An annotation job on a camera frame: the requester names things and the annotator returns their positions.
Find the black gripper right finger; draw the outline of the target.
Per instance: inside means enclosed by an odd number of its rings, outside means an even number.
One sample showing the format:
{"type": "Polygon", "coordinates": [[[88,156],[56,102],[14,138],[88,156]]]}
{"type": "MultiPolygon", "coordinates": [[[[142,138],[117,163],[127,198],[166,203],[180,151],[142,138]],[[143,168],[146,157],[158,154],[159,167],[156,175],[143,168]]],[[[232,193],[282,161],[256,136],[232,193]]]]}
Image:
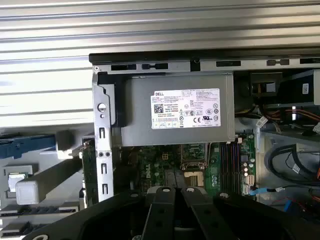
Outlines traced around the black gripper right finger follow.
{"type": "Polygon", "coordinates": [[[320,226],[244,196],[209,200],[196,188],[181,190],[206,240],[318,240],[320,226]]]}

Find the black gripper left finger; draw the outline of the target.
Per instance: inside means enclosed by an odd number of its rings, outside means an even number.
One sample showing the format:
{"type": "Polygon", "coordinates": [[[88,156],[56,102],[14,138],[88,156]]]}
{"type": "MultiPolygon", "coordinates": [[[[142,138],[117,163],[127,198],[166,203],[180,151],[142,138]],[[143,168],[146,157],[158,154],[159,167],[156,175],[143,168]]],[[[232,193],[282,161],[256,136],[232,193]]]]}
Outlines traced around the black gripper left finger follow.
{"type": "Polygon", "coordinates": [[[171,240],[175,189],[158,186],[144,196],[125,191],[48,224],[26,240],[171,240]]]}

